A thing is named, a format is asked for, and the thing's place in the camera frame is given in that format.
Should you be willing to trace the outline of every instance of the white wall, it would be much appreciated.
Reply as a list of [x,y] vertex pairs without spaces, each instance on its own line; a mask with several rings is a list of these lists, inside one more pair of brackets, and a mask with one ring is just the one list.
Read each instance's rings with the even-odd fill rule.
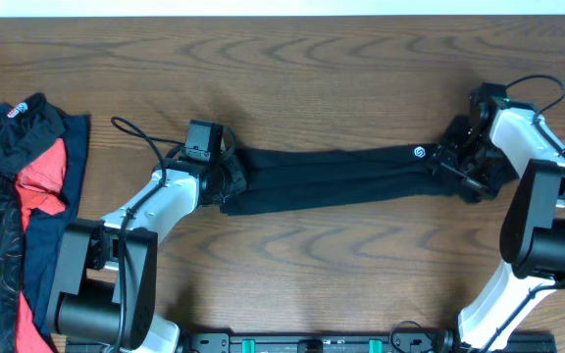
[[565,15],[565,0],[0,0],[0,17]]

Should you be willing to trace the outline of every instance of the green connector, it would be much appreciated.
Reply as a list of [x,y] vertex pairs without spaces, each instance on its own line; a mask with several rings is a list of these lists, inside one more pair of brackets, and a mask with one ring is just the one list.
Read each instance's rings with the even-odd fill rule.
[[383,353],[383,342],[379,339],[370,339],[370,353]]
[[241,342],[241,353],[256,353],[256,343],[254,339],[244,339]]

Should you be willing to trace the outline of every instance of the red fabric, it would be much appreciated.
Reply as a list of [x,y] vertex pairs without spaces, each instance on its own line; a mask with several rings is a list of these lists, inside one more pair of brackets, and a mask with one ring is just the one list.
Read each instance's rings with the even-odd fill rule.
[[21,292],[21,297],[19,298],[19,313],[17,313],[17,332],[15,334],[15,340],[17,352],[19,353],[51,353],[51,349],[40,334],[38,334],[32,322],[31,310],[27,305],[23,292]]
[[21,197],[21,222],[24,231],[29,224],[31,210],[39,209],[50,215],[65,211],[58,195],[63,188],[67,170],[65,142],[56,142],[17,175],[17,191]]
[[[18,175],[16,188],[21,198],[21,221],[24,232],[33,209],[50,215],[65,211],[65,204],[58,199],[67,171],[65,142],[56,142]],[[17,331],[15,334],[18,353],[49,353],[51,349],[43,341],[32,322],[32,312],[23,292],[20,293]]]

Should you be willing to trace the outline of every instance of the wooden table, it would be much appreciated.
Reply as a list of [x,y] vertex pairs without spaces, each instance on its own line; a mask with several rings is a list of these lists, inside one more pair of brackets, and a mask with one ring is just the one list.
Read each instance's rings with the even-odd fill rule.
[[[114,115],[175,139],[202,119],[248,146],[354,150],[437,141],[482,80],[536,73],[565,79],[565,17],[0,20],[0,101],[43,91],[93,115],[79,209],[90,219],[132,197],[156,163],[144,141],[110,126]],[[542,104],[558,94],[544,81],[511,93]],[[565,143],[565,101],[547,117]],[[184,328],[238,332],[453,325],[500,260],[515,186],[479,205],[197,210],[162,244],[156,311]],[[565,293],[521,328],[551,330],[565,352]]]

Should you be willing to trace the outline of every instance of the clothing pile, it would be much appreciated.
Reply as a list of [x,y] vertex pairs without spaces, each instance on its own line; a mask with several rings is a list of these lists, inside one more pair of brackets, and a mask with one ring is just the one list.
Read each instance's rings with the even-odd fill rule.
[[43,94],[0,104],[0,352],[52,351],[45,314],[88,134],[89,116],[69,116]]

